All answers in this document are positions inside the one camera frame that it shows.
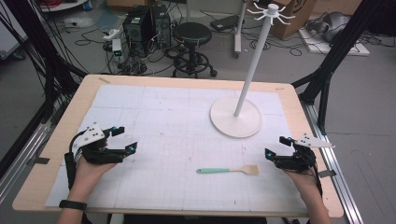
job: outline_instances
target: headphones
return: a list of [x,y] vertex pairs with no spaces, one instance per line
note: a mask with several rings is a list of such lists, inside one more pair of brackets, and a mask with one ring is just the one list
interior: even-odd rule
[[350,17],[341,12],[324,12],[320,17],[309,20],[305,28],[323,35],[323,39],[332,43],[341,34]]

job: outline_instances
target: teal spatula handle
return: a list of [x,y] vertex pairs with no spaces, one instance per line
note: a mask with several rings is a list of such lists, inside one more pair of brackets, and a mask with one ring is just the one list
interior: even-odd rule
[[230,172],[229,168],[201,168],[197,170],[198,174],[213,174],[213,173],[224,173]]

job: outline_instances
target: black wristband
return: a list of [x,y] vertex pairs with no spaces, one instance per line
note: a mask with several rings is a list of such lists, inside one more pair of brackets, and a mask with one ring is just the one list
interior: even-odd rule
[[67,200],[61,200],[61,202],[59,203],[59,207],[60,208],[72,208],[72,209],[84,211],[87,208],[87,204],[72,202],[72,201],[67,201]]

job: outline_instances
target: chair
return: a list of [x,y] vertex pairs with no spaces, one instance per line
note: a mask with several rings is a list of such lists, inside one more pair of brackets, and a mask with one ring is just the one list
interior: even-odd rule
[[187,51],[181,51],[174,59],[175,70],[172,77],[176,77],[176,72],[194,74],[198,78],[198,73],[210,68],[210,75],[215,77],[218,72],[213,69],[207,57],[195,51],[195,47],[200,47],[212,38],[212,32],[206,26],[197,22],[184,22],[175,28],[174,39],[183,44]]

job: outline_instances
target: wooden table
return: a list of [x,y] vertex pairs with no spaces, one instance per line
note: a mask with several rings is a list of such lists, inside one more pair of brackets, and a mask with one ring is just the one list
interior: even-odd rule
[[[79,125],[89,110],[98,89],[102,85],[133,85],[166,88],[194,88],[194,89],[224,89],[242,90],[243,82],[226,80],[185,79],[169,77],[120,77],[89,75],[86,76],[76,92],[69,107],[54,130],[50,140],[41,153],[41,157],[50,158],[48,164],[36,164],[27,177],[13,208],[18,211],[59,211],[58,208],[45,206],[52,185],[56,179],[58,169],[64,153],[68,150],[70,140],[75,136]],[[304,111],[295,89],[290,84],[252,82],[250,91],[276,92],[279,96],[292,138],[299,138],[304,133],[312,134],[306,120]],[[325,170],[325,164],[317,148],[313,148],[317,155],[318,169]],[[338,199],[332,181],[329,177],[321,179],[323,187],[323,201],[330,211],[331,217],[341,217],[344,210]],[[125,209],[89,209],[89,212],[106,213],[133,213]],[[152,211],[139,211],[139,213],[152,213]],[[307,214],[295,214],[295,217],[306,217]]]

